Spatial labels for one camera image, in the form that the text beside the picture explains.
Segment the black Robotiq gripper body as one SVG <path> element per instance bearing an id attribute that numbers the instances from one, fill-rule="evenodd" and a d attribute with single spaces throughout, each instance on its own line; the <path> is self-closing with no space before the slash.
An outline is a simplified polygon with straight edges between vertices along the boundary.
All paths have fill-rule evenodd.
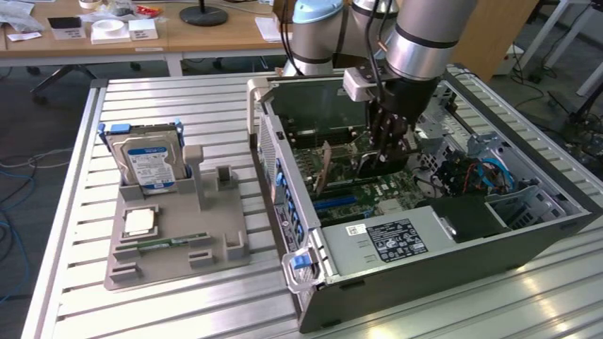
<path id="1" fill-rule="evenodd" d="M 390 112 L 400 117 L 405 117 L 408 122 L 417 122 L 425 112 L 436 89 L 440 84 L 440 78 L 429 81 L 414 81 L 408 78 L 398 78 L 385 82 L 385 102 L 371 103 L 371 121 L 377 121 L 380 109 L 384 110 L 384 116 Z"/>

